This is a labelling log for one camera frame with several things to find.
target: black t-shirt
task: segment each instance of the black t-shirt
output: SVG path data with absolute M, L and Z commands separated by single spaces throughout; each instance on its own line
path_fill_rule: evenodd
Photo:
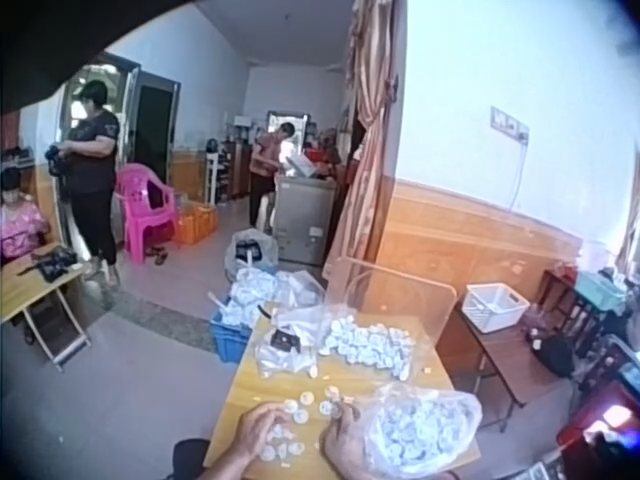
M 81 120 L 68 135 L 69 140 L 76 142 L 90 142 L 96 137 L 112 138 L 118 141 L 120 134 L 120 122 L 117 117 L 103 110 L 98 115 L 87 120 Z M 78 153 L 72 153 L 66 159 L 70 162 L 69 172 L 66 175 L 66 185 L 69 193 L 93 193 L 104 190 L 113 190 L 116 183 L 116 153 L 117 145 L 113 152 L 106 157 L 88 157 Z

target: electrical outlet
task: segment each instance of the electrical outlet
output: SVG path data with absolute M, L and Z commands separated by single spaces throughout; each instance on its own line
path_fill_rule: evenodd
M 491 128 L 504 133 L 522 145 L 529 144 L 529 127 L 496 107 L 491 107 Z

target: tiled floor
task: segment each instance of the tiled floor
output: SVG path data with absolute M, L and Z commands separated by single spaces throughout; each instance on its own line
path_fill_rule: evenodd
M 93 346 L 64 374 L 24 344 L 20 329 L 3 327 L 2 448 L 30 478 L 156 480 L 169 473 L 175 442 L 210 436 L 234 367 L 198 338 L 213 311 L 207 292 L 228 291 L 224 252 L 245 218 L 246 204 L 228 205 L 215 235 L 170 248 L 159 267 L 121 259 L 121 292 L 88 282 L 76 304 Z M 516 412 L 505 434 L 479 431 L 482 459 L 462 468 L 462 477 L 498 478 L 551 450 L 569 394 L 560 388 Z M 483 384 L 480 398 L 487 421 L 506 408 L 495 380 Z

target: pink plastic chair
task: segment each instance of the pink plastic chair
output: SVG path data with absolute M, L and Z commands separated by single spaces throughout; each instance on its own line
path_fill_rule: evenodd
M 163 205 L 151 208 L 149 183 L 162 192 Z M 160 181 L 153 171 L 140 163 L 128 163 L 118 170 L 116 197 L 124 205 L 125 246 L 133 263 L 144 263 L 144 231 L 171 222 L 178 228 L 178 209 L 173 188 Z

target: white wall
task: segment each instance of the white wall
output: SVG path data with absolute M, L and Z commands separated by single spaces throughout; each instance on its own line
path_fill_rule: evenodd
M 251 67 L 244 113 L 266 120 L 269 110 L 311 114 L 318 129 L 333 128 L 341 113 L 344 74 L 323 67 Z
M 391 57 L 391 77 L 398 76 L 398 91 L 395 103 L 389 107 L 387 136 L 385 140 L 382 173 L 393 176 L 400 147 L 402 114 L 404 106 L 404 84 L 407 56 L 407 0 L 396 0 L 394 6 L 393 55 Z
M 242 112 L 249 78 L 248 64 L 195 5 L 162 15 L 129 33 L 107 51 L 141 65 L 142 69 L 181 83 L 175 147 L 203 148 L 210 137 L 220 137 L 225 112 Z M 36 106 L 23 109 L 21 135 L 34 141 L 36 158 L 55 141 L 63 89 Z M 37 126 L 34 131 L 34 112 Z
M 617 251 L 640 77 L 599 10 L 596 0 L 409 0 L 397 177 L 508 208 L 520 146 L 490 128 L 497 106 L 531 131 L 514 210 Z

